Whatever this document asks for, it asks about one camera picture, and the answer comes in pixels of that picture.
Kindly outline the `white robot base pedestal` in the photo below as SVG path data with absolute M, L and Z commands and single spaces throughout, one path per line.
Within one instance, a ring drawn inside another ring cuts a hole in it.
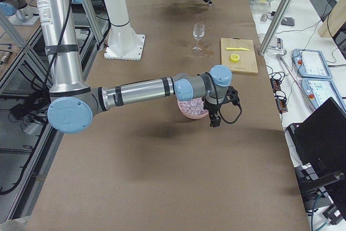
M 137 34 L 130 25 L 125 0 L 104 0 L 110 21 L 107 59 L 139 61 L 142 57 L 145 36 Z

